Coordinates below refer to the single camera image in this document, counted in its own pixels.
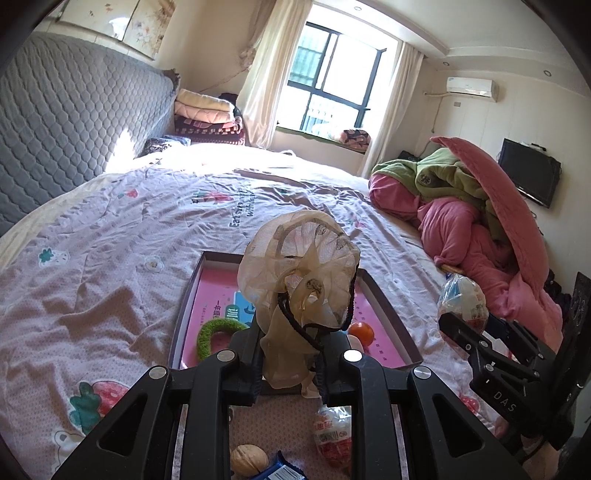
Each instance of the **bed sheet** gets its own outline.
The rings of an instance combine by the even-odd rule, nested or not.
[[[263,223],[302,208],[343,226],[425,364],[492,428],[496,413],[470,392],[468,364],[437,328],[443,274],[430,266],[415,232],[370,204],[366,180],[231,145],[141,161],[160,164],[68,194],[61,200],[68,209],[52,219],[61,207],[48,207],[53,221],[20,252],[2,252],[12,260],[0,271],[0,433],[34,480],[51,477],[127,388],[166,362],[200,252],[241,254]],[[19,224],[15,235],[26,238],[42,223],[33,216],[29,232]],[[257,437],[272,453],[287,442],[290,459],[311,480],[343,478],[313,451],[311,421],[296,422],[297,431],[277,429],[287,415],[309,419],[312,402],[264,398],[238,411],[232,444]],[[257,412],[266,420],[249,419]]]

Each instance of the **barcode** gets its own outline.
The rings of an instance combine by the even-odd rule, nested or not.
[[[268,480],[303,480],[298,472],[294,472],[287,465],[283,465],[279,470],[275,470],[267,477]]]
[[[326,433],[318,433],[316,438],[320,443],[335,442],[339,439],[339,432],[333,431]]]

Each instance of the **green clothing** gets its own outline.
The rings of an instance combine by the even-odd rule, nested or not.
[[[456,197],[474,205],[485,215],[492,238],[507,240],[488,195],[448,148],[440,148],[419,162],[391,160],[381,163],[374,167],[374,173],[398,180],[424,202],[441,197]]]

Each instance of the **green hair tie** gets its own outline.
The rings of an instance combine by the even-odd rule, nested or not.
[[[243,323],[232,319],[213,319],[205,322],[197,335],[197,358],[202,361],[212,354],[212,335],[214,333],[236,333],[247,328]]]

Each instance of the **window sill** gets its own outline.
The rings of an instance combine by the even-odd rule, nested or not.
[[[328,138],[318,137],[317,135],[309,134],[308,132],[293,130],[291,128],[281,127],[279,125],[275,128],[275,130],[285,134],[299,135],[300,137],[307,138],[308,140],[316,140],[317,142],[328,143],[330,145],[334,145],[335,147],[345,148],[346,150],[350,150],[351,152],[358,153],[359,155],[365,155],[365,152],[361,152],[359,150],[356,150],[355,148],[348,147],[347,145],[344,145],[340,142],[336,142],[334,140],[330,140]]]

